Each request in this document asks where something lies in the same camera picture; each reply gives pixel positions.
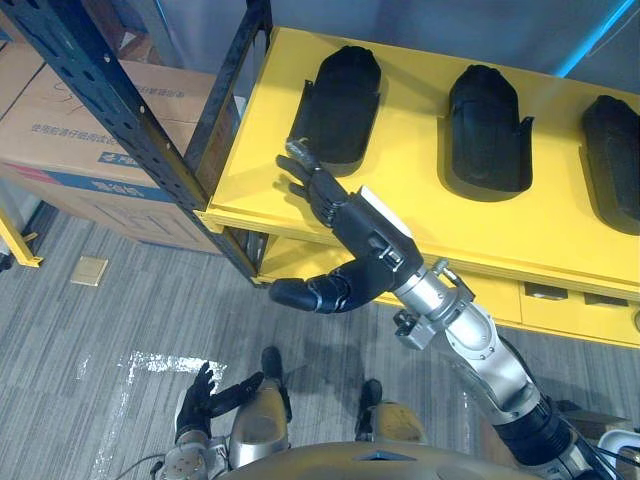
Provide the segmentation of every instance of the cardboard box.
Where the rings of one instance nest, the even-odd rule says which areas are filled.
[[[44,65],[31,45],[0,42],[0,119]]]
[[[121,64],[184,153],[215,77]],[[48,66],[0,122],[0,174],[130,238],[218,253]]]

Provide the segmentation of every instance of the blue light strip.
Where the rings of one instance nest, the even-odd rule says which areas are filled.
[[[609,31],[613,25],[620,19],[624,13],[629,10],[629,7],[635,3],[636,0],[625,0],[616,9],[615,12],[598,28],[596,28],[569,57],[566,63],[554,72],[554,75],[558,77],[566,77],[567,74],[573,70],[573,68],[589,53],[589,50]]]

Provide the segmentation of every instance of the gray carpet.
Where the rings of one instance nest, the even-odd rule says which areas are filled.
[[[486,424],[446,364],[393,338],[394,309],[300,313],[221,257],[132,243],[62,213],[43,228],[42,268],[0,273],[0,478],[113,478],[171,447],[176,399],[200,359],[216,362],[224,387],[257,370],[270,344],[288,372],[293,445],[352,439],[359,387],[376,377],[433,445],[489,455]],[[109,259],[98,288],[69,283],[80,255]],[[502,333],[555,398],[640,424],[639,351]],[[152,463],[129,478],[148,478]]]

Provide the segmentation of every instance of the metal shelving rack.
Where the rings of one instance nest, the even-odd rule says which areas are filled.
[[[219,233],[211,232],[194,212],[207,208],[213,192],[205,191],[195,172],[215,146],[222,114],[235,109],[233,88],[258,32],[265,32],[266,48],[269,47],[270,1],[247,0],[247,10],[184,157],[120,66],[81,0],[0,0],[0,9],[102,126],[238,271],[247,279],[254,278],[266,235],[227,227]],[[224,169],[226,153],[214,160],[214,184]]]

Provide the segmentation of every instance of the black wire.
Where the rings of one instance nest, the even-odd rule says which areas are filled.
[[[498,335],[498,338],[502,341],[502,343],[506,345],[506,347],[511,351],[511,353],[513,353],[513,355],[518,359],[518,361],[522,364],[522,368],[524,368],[525,373],[529,376],[533,384],[536,387],[538,387],[538,382],[536,381],[536,377],[533,376],[533,372],[529,368],[529,365],[527,365],[527,362],[524,361],[524,358],[522,358],[522,355],[520,355],[520,352],[518,351],[518,349],[514,347],[513,344],[509,340],[504,338],[502,335]]]
[[[601,453],[604,453],[609,457],[613,457],[616,460],[620,460],[621,462],[628,463],[629,465],[633,465],[636,468],[640,468],[640,463],[636,462],[632,458],[625,457],[624,455],[620,455],[619,453],[613,453],[605,448],[596,447],[596,450],[598,450]]]
[[[118,475],[116,478],[114,478],[113,480],[120,480],[122,477],[124,477],[127,473],[129,473],[131,470],[133,470],[134,468],[136,468],[138,465],[140,465],[142,462],[146,461],[146,460],[151,460],[152,458],[158,458],[158,457],[164,457],[164,453],[154,453],[153,455],[147,455],[144,458],[141,458],[140,460],[138,460],[136,463],[134,463],[133,465],[131,465],[129,468],[127,468],[124,472],[122,472],[120,475]]]
[[[604,458],[604,456],[598,452],[598,450],[596,450],[594,448],[593,445],[591,445],[586,438],[584,438],[584,436],[582,435],[582,433],[580,433],[578,431],[578,429],[576,427],[574,427],[571,422],[569,420],[567,420],[564,416],[560,415],[560,419],[566,423],[569,428],[571,428],[571,430],[582,440],[582,443],[591,451],[591,453],[598,459],[600,460],[600,462],[603,464],[604,467],[608,468],[609,470],[611,470],[613,472],[613,474],[615,475],[617,480],[624,480],[624,477],[620,474],[620,472],[618,470],[616,470],[616,468],[611,465],[611,462],[609,462],[609,460],[607,460],[606,458]]]

